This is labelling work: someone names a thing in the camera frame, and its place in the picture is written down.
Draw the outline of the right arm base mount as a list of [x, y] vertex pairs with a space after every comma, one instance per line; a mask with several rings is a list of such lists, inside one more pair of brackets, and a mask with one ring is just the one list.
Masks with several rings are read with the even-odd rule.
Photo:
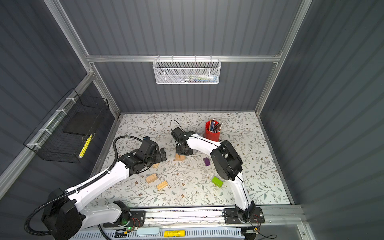
[[254, 208], [252, 211], [242, 211], [237, 208], [226, 208], [222, 212], [225, 223], [230, 224], [264, 224], [265, 217], [261, 208]]

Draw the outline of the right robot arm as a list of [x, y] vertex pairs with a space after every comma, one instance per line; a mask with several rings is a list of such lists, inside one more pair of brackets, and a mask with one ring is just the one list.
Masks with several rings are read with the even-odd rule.
[[243, 161], [229, 141], [215, 142], [193, 131], [184, 132], [177, 127], [171, 131], [178, 155], [190, 156], [194, 150], [211, 157], [219, 176], [228, 181], [235, 197], [235, 208], [243, 223], [250, 221], [256, 205], [250, 198], [243, 178]]

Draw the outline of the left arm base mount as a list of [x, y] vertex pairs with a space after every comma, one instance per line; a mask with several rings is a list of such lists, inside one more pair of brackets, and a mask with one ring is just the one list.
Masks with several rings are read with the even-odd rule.
[[113, 223], [104, 223], [104, 228], [133, 228], [142, 227], [146, 218], [146, 211], [123, 212], [121, 216]]

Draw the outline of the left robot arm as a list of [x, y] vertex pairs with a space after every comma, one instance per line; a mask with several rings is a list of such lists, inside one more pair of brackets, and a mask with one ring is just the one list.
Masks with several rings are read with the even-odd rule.
[[56, 240], [68, 240], [78, 231], [112, 223], [120, 227], [133, 224], [130, 209], [122, 201], [89, 208], [88, 204], [116, 183], [148, 170], [152, 165], [166, 161], [163, 148], [145, 137], [141, 146], [131, 152], [115, 156], [110, 167], [87, 181], [66, 191], [53, 191], [45, 207], [42, 222]]

